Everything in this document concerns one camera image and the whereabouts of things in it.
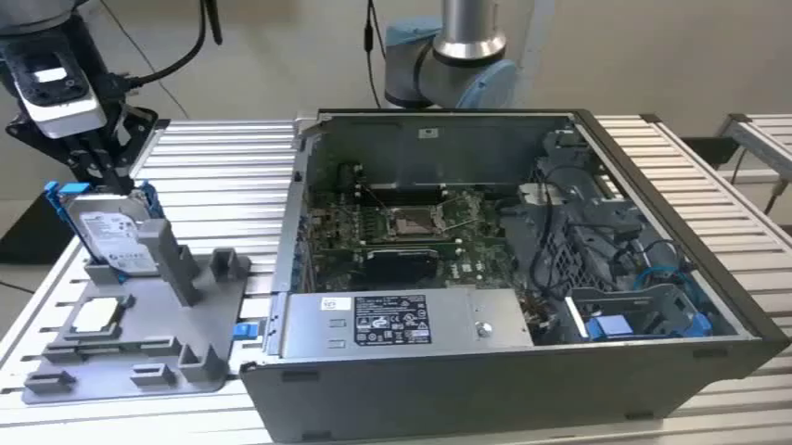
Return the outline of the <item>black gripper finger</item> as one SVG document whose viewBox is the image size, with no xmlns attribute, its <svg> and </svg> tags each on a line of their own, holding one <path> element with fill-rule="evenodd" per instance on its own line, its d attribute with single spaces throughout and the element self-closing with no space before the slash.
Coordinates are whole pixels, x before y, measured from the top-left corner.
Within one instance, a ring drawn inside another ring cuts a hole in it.
<svg viewBox="0 0 792 445">
<path fill-rule="evenodd" d="M 101 161 L 104 184 L 116 194 L 128 194 L 133 181 L 129 169 L 155 129 L 155 111 L 137 107 L 109 107 L 103 130 L 103 149 L 109 159 Z"/>
<path fill-rule="evenodd" d="M 67 166 L 79 181 L 101 181 L 89 144 L 77 136 L 52 139 L 33 121 L 19 115 L 5 127 L 7 134 Z"/>
</svg>

